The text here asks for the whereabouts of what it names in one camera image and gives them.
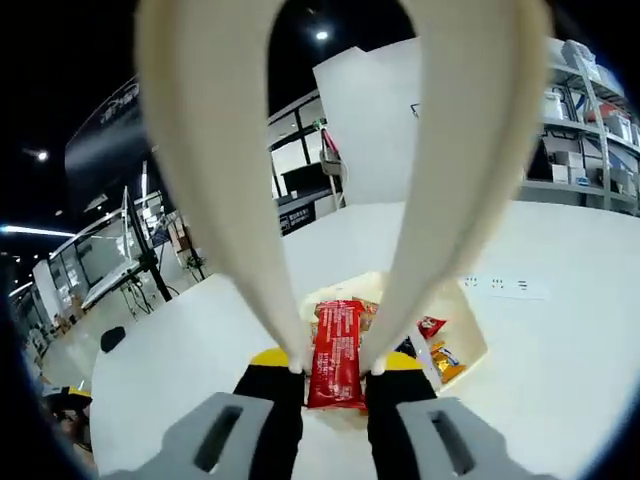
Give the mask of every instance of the metal shelving unit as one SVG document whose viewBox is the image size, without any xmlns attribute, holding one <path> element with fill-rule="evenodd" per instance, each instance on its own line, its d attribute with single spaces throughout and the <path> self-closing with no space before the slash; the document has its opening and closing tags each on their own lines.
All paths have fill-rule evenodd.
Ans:
<svg viewBox="0 0 640 480">
<path fill-rule="evenodd" d="M 617 91 L 615 88 L 606 85 L 604 82 L 596 81 L 589 78 L 587 70 L 580 58 L 577 59 L 579 69 L 569 67 L 567 65 L 550 65 L 552 73 L 552 83 L 562 86 L 566 89 L 567 105 L 571 119 L 559 120 L 555 118 L 544 118 L 544 127 L 547 130 L 560 130 L 567 132 L 575 132 L 584 135 L 587 138 L 596 140 L 602 153 L 603 163 L 603 184 L 604 188 L 580 185 L 566 185 L 560 183 L 525 180 L 522 183 L 523 188 L 552 190 L 561 192 L 572 192 L 584 195 L 592 195 L 601 197 L 605 210 L 612 209 L 612 200 L 622 202 L 628 207 L 633 207 L 632 212 L 636 216 L 640 216 L 640 205 L 638 204 L 638 192 L 640 192 L 640 174 L 636 174 L 636 197 L 611 191 L 611 163 L 609 161 L 609 143 L 622 147 L 625 151 L 640 161 L 640 147 L 624 141 L 622 138 L 607 132 L 604 126 L 602 115 L 600 113 L 599 101 L 606 101 L 615 105 L 625 113 L 632 114 L 632 107 L 624 93 Z M 595 124 L 586 124 L 578 117 L 576 106 L 573 104 L 571 90 L 581 91 L 586 98 L 595 114 Z"/>
</svg>

